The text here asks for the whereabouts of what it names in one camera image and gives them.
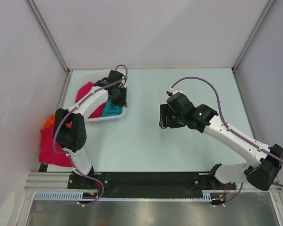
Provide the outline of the white plastic laundry basket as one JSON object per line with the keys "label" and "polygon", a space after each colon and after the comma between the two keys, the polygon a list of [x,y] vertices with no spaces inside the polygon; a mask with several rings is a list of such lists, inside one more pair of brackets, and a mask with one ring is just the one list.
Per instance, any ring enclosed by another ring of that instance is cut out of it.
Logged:
{"label": "white plastic laundry basket", "polygon": [[[98,80],[103,79],[104,77],[108,77],[108,74],[110,72],[110,69],[106,70],[91,70],[91,71],[86,71],[83,72],[81,81],[79,82],[78,88],[81,88],[83,85],[85,85],[88,82],[95,83]],[[103,117],[97,117],[97,118],[88,118],[86,119],[86,123],[94,123],[98,121],[108,121],[108,120],[113,120],[113,119],[118,119],[121,118],[125,115],[127,111],[127,106],[123,106],[122,110],[119,114],[116,115],[104,115]]]}

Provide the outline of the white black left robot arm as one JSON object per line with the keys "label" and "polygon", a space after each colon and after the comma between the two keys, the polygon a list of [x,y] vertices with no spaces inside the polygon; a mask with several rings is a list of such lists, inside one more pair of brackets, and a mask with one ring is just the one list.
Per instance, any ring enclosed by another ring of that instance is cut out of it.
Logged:
{"label": "white black left robot arm", "polygon": [[100,71],[99,80],[93,83],[88,92],[67,109],[55,112],[53,129],[54,152],[65,154],[84,188],[94,185],[95,177],[90,174],[92,164],[87,158],[84,145],[87,141],[86,122],[89,116],[102,104],[112,104],[123,109],[127,107],[128,70],[121,73],[117,69]]}

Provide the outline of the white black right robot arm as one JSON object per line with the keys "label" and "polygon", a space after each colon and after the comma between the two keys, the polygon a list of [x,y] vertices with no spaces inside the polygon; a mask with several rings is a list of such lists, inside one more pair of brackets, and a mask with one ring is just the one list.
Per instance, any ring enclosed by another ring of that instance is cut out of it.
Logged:
{"label": "white black right robot arm", "polygon": [[241,156],[245,163],[216,164],[208,177],[208,184],[219,189],[229,182],[248,182],[255,188],[267,191],[282,168],[283,148],[278,144],[261,143],[223,122],[221,116],[207,105],[194,106],[181,92],[172,94],[160,105],[159,126],[166,128],[188,127],[206,134]]}

